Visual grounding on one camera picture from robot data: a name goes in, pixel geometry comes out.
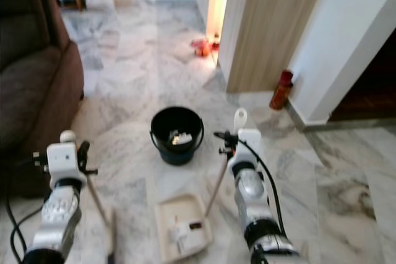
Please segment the red bottle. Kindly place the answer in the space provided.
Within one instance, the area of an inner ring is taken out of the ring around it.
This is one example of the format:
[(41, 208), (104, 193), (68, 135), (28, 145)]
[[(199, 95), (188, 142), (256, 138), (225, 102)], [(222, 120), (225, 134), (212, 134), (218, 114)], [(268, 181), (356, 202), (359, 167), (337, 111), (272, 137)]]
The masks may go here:
[(288, 101), (288, 95), (293, 87), (293, 72), (291, 70), (283, 70), (281, 72), (279, 83), (275, 88), (269, 103), (269, 108), (279, 111), (285, 107)]

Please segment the light wooden cabinet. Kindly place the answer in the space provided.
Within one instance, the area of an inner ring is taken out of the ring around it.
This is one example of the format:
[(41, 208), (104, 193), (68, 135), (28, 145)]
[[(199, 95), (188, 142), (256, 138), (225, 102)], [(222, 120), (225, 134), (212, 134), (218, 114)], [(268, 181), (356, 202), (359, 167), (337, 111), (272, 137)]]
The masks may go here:
[(317, 0), (196, 0), (226, 93), (272, 91)]

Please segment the red crumpled item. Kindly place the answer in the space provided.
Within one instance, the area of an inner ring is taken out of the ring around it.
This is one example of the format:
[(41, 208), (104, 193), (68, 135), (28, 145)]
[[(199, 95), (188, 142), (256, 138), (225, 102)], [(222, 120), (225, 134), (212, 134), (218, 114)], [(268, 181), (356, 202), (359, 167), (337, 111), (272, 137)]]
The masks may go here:
[(193, 39), (190, 47), (196, 57), (209, 57), (212, 54), (212, 46), (206, 38)]

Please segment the white paper scrap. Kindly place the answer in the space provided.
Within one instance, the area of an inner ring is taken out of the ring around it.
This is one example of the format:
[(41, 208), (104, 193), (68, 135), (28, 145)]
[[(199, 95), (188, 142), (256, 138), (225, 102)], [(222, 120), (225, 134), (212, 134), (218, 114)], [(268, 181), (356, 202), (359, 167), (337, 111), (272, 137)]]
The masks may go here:
[(193, 249), (190, 241), (190, 233), (192, 232), (192, 223), (195, 221), (181, 221), (178, 216), (173, 216), (169, 227), (169, 235), (171, 242), (176, 245), (176, 250), (180, 255), (187, 255)]

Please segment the dark brown sofa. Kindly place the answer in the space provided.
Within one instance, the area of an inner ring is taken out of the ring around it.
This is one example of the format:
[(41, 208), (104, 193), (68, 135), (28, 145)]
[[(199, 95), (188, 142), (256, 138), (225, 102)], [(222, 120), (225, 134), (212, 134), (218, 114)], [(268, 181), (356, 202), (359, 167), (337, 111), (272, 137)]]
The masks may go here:
[(83, 95), (82, 60), (58, 0), (1, 0), (0, 37), (0, 193), (43, 197), (50, 176), (32, 154), (71, 128)]

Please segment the white crumpled paper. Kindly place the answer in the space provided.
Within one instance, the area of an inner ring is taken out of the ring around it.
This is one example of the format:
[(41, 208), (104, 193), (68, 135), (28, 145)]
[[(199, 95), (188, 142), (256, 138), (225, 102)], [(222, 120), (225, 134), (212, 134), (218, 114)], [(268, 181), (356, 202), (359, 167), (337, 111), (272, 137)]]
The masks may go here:
[(183, 146), (189, 145), (194, 140), (192, 134), (188, 132), (179, 131), (178, 129), (170, 132), (170, 145), (172, 146)]

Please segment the beige long handled dustpan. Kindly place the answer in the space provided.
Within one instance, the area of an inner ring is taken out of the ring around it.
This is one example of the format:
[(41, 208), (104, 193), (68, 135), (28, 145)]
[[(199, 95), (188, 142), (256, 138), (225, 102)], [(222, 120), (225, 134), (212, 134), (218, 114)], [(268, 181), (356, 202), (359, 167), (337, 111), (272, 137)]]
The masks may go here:
[[(227, 168), (228, 161), (222, 156), (220, 170), (216, 174), (209, 204), (205, 204), (199, 194), (185, 193), (167, 197), (156, 205), (156, 230), (159, 236), (159, 253), (163, 262), (173, 263), (198, 255), (198, 253), (203, 252), (213, 244), (214, 231), (210, 224), (209, 214), (218, 193), (220, 193), (220, 187)], [(187, 255), (180, 255), (178, 250), (176, 250), (176, 245), (171, 242), (169, 227), (173, 216), (178, 216), (181, 221), (203, 221), (202, 228), (192, 230), (190, 233), (189, 242), (192, 244), (193, 249)]]

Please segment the black plastic bucket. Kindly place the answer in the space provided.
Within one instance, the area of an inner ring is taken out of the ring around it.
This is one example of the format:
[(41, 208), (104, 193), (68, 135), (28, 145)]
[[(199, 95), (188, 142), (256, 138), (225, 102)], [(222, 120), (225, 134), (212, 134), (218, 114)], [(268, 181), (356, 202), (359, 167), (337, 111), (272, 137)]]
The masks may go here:
[[(179, 131), (192, 134), (194, 140), (189, 145), (170, 145), (170, 132)], [(181, 166), (190, 162), (201, 146), (205, 134), (204, 122), (195, 111), (183, 106), (170, 106), (161, 109), (150, 123), (150, 139), (164, 162)]]

